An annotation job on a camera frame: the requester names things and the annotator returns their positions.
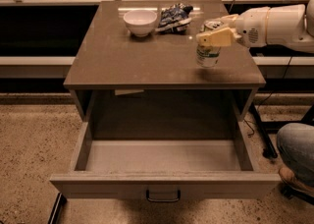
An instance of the drawer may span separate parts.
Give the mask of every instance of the drawer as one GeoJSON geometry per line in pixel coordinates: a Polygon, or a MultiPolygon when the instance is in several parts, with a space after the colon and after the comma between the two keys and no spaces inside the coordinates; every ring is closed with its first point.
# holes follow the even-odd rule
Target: drawer
{"type": "Polygon", "coordinates": [[[94,91],[67,174],[67,198],[258,198],[277,174],[259,172],[228,90],[94,91]]]}

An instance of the desk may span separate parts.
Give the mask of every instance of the desk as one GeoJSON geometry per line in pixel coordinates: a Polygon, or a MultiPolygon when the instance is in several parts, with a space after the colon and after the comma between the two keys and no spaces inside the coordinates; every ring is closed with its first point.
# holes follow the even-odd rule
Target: desk
{"type": "Polygon", "coordinates": [[[205,19],[220,1],[189,1],[184,34],[130,35],[123,15],[170,1],[102,2],[65,80],[82,118],[68,174],[53,185],[70,198],[261,197],[277,174],[259,172],[243,128],[265,81],[248,50],[223,48],[216,67],[196,63],[205,19]]]}

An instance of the brown shoe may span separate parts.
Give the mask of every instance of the brown shoe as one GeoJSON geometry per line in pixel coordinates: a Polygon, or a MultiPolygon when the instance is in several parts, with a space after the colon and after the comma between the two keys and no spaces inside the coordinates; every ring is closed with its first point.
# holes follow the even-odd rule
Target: brown shoe
{"type": "Polygon", "coordinates": [[[279,175],[281,176],[283,182],[285,182],[288,186],[297,190],[301,193],[304,193],[309,196],[314,196],[314,188],[305,185],[303,182],[299,181],[292,170],[287,167],[282,167],[279,170],[279,175]]]}

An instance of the brown tabletop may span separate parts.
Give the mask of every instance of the brown tabletop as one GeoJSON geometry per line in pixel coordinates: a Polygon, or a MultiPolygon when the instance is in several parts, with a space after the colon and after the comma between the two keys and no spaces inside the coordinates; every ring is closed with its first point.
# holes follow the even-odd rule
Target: brown tabletop
{"type": "Polygon", "coordinates": [[[222,48],[218,64],[202,68],[196,62],[196,38],[206,19],[227,14],[221,1],[186,1],[194,7],[184,34],[153,31],[131,35],[123,15],[135,8],[157,12],[175,1],[112,1],[99,5],[78,56],[65,81],[68,89],[119,88],[254,88],[265,84],[248,49],[222,48]]]}

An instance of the person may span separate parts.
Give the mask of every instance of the person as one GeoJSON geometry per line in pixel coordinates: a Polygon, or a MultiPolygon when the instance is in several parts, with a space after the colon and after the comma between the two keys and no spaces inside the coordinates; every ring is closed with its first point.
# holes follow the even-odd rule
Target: person
{"type": "Polygon", "coordinates": [[[288,123],[277,133],[277,148],[285,166],[279,170],[284,183],[314,196],[314,127],[288,123]]]}

